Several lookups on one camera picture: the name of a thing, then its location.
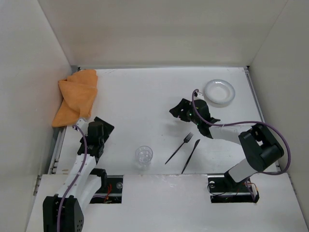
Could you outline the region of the black fork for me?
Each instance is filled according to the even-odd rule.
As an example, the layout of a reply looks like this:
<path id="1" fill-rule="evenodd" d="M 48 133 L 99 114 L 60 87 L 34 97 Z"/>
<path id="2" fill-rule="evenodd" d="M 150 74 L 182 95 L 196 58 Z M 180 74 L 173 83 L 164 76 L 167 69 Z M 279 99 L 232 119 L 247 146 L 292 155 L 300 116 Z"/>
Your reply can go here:
<path id="1" fill-rule="evenodd" d="M 184 144 L 188 143 L 188 142 L 191 140 L 192 137 L 193 137 L 193 134 L 190 132 L 190 133 L 184 138 L 182 144 L 181 144 L 181 145 L 174 151 L 174 153 L 168 158 L 168 160 L 165 162 L 165 164 L 167 164 L 167 163 L 174 157 L 174 155 L 180 150 L 180 148 L 181 148 Z"/>

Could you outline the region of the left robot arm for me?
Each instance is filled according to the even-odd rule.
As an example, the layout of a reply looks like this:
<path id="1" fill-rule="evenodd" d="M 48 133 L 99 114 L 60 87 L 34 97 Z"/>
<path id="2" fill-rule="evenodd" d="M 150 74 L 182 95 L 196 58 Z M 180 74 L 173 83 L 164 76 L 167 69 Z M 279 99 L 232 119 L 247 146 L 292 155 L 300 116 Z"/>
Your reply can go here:
<path id="1" fill-rule="evenodd" d="M 106 171 L 96 168 L 96 165 L 114 126 L 96 117 L 91 122 L 81 118 L 72 127 L 81 133 L 81 145 L 62 187 L 43 201 L 45 232 L 82 231 L 84 210 L 95 193 L 107 185 Z"/>

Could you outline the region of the black knife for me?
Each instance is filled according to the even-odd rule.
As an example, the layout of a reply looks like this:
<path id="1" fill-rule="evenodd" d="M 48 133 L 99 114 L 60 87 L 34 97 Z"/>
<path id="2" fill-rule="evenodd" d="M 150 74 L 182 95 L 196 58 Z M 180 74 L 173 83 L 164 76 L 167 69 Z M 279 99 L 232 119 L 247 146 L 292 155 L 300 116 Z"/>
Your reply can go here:
<path id="1" fill-rule="evenodd" d="M 186 161 L 186 163 L 185 163 L 185 165 L 183 167 L 183 170 L 182 170 L 181 174 L 184 173 L 184 171 L 185 171 L 185 169 L 186 169 L 186 167 L 187 167 L 187 165 L 188 165 L 188 163 L 189 163 L 189 161 L 190 161 L 190 159 L 191 159 L 191 157 L 192 157 L 196 147 L 198 146 L 199 142 L 200 142 L 200 139 L 196 140 L 196 142 L 194 144 L 194 147 L 193 147 L 193 150 L 192 150 L 191 154 L 189 155 L 189 157 L 188 157 L 188 159 L 187 159 L 187 161 Z"/>

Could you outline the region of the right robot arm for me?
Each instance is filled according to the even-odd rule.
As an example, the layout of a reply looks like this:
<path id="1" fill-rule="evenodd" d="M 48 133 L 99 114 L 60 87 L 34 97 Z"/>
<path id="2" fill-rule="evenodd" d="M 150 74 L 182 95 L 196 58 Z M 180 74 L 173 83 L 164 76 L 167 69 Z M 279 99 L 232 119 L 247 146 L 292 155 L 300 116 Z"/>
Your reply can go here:
<path id="1" fill-rule="evenodd" d="M 169 112 L 184 122 L 193 122 L 198 131 L 210 139 L 221 139 L 241 146 L 245 158 L 227 170 L 223 186 L 226 191 L 244 183 L 255 173 L 262 173 L 284 155 L 284 150 L 270 125 L 260 121 L 223 123 L 211 116 L 204 100 L 182 99 Z"/>

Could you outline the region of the clear drinking glass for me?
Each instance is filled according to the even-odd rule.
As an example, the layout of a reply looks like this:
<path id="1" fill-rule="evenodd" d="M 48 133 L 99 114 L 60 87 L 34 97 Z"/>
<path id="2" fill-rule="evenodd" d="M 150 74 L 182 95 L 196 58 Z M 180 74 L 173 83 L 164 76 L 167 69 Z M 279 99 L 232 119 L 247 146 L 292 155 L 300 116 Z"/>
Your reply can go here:
<path id="1" fill-rule="evenodd" d="M 148 169 L 153 159 L 153 151 L 148 146 L 140 146 L 135 152 L 135 162 L 139 169 Z"/>

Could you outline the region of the white plate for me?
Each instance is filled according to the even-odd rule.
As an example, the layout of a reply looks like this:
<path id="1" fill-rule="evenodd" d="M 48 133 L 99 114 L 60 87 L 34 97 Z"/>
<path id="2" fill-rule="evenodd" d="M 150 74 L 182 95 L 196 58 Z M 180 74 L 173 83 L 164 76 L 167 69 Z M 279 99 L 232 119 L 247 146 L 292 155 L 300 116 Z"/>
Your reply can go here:
<path id="1" fill-rule="evenodd" d="M 204 88 L 206 97 L 216 104 L 229 104 L 236 96 L 234 87 L 222 79 L 210 80 Z"/>

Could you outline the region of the orange cloth napkin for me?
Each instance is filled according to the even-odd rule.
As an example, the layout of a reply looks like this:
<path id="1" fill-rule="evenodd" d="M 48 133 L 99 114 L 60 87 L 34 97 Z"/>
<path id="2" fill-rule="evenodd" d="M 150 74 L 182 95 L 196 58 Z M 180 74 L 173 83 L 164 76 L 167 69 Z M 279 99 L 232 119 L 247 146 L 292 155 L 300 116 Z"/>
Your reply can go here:
<path id="1" fill-rule="evenodd" d="M 95 70 L 81 70 L 58 81 L 62 104 L 52 121 L 53 128 L 75 124 L 80 118 L 90 118 L 97 96 L 98 76 Z"/>

